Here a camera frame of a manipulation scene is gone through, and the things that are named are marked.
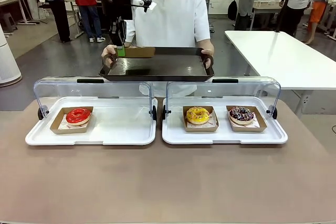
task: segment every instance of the stool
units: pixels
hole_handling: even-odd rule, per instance
[[[14,30],[17,30],[16,24],[10,13],[1,14],[0,18],[4,20],[7,32],[12,33]]]

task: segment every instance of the grey pants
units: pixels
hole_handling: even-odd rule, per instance
[[[254,0],[239,0],[238,13],[241,16],[251,16]]]

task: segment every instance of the hand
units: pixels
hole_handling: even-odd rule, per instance
[[[211,57],[214,56],[214,52],[212,50],[210,50],[210,49],[203,49],[201,51],[201,53],[204,54],[204,55],[209,55]],[[210,59],[207,59],[205,61],[205,68],[208,69],[210,66],[211,66],[211,61],[210,61]]]
[[[105,55],[108,54],[116,54],[115,48],[117,48],[117,46],[115,45],[108,45],[107,47],[104,48],[103,53],[101,54],[101,58],[104,58]],[[104,64],[106,64],[108,62],[109,65],[112,64],[112,60],[111,59],[107,59],[106,62],[104,62]]]

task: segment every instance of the donut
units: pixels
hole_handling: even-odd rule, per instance
[[[210,113],[202,107],[192,107],[188,109],[187,120],[192,124],[205,124],[210,119]]]
[[[253,113],[251,112],[251,110],[245,108],[245,107],[233,107],[230,110],[230,119],[237,123],[237,124],[241,124],[241,125],[246,125],[252,122],[253,120]]]
[[[90,115],[91,112],[88,109],[74,109],[67,114],[66,120],[68,124],[78,126],[88,122]]]

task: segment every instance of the backpack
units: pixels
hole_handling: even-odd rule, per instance
[[[236,20],[237,11],[237,2],[236,0],[233,0],[227,9],[227,17],[231,20]]]

